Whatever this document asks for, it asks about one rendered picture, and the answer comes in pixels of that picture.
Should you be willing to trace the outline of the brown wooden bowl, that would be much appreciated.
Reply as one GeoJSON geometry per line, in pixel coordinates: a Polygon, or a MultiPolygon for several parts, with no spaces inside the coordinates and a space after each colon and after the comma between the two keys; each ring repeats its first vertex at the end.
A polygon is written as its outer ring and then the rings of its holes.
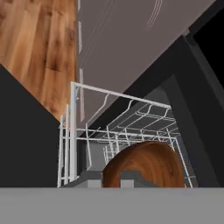
{"type": "Polygon", "coordinates": [[[181,161],[167,143],[145,141],[121,150],[103,169],[102,186],[118,187],[120,172],[138,172],[159,187],[185,185],[181,161]]]}

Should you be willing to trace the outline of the grey dishwasher door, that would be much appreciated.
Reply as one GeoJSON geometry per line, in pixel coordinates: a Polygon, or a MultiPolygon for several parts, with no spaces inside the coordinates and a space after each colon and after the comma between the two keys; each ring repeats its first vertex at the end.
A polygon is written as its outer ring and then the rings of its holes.
{"type": "Polygon", "coordinates": [[[220,0],[76,0],[77,78],[144,97],[167,82],[188,103],[210,92],[193,35],[220,0]]]}

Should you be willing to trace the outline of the dark grey dishwasher body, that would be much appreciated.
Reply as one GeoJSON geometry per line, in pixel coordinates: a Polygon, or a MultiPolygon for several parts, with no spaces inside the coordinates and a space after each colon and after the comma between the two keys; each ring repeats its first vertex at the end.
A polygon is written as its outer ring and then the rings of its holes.
{"type": "Polygon", "coordinates": [[[76,0],[80,126],[127,122],[145,97],[171,106],[198,183],[224,187],[224,88],[194,36],[224,0],[76,0]]]}

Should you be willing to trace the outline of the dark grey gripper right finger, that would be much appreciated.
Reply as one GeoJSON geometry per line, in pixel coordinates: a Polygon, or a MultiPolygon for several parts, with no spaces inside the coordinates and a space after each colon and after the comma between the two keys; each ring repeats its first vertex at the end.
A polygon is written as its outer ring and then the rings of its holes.
{"type": "Polygon", "coordinates": [[[140,171],[121,171],[119,173],[119,186],[121,188],[157,187],[157,185],[144,179],[140,171]]]}

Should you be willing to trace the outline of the black cabinet panel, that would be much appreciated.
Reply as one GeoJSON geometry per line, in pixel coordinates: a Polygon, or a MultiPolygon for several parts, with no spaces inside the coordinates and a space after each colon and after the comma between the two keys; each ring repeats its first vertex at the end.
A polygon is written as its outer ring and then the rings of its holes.
{"type": "Polygon", "coordinates": [[[0,187],[55,187],[59,126],[0,65],[0,187]]]}

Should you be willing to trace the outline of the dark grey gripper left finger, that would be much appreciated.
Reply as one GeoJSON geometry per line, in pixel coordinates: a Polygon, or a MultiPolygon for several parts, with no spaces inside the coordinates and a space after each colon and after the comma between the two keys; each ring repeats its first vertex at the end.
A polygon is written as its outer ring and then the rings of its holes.
{"type": "Polygon", "coordinates": [[[63,185],[63,188],[101,188],[102,187],[102,172],[101,171],[84,171],[76,180],[63,185]]]}

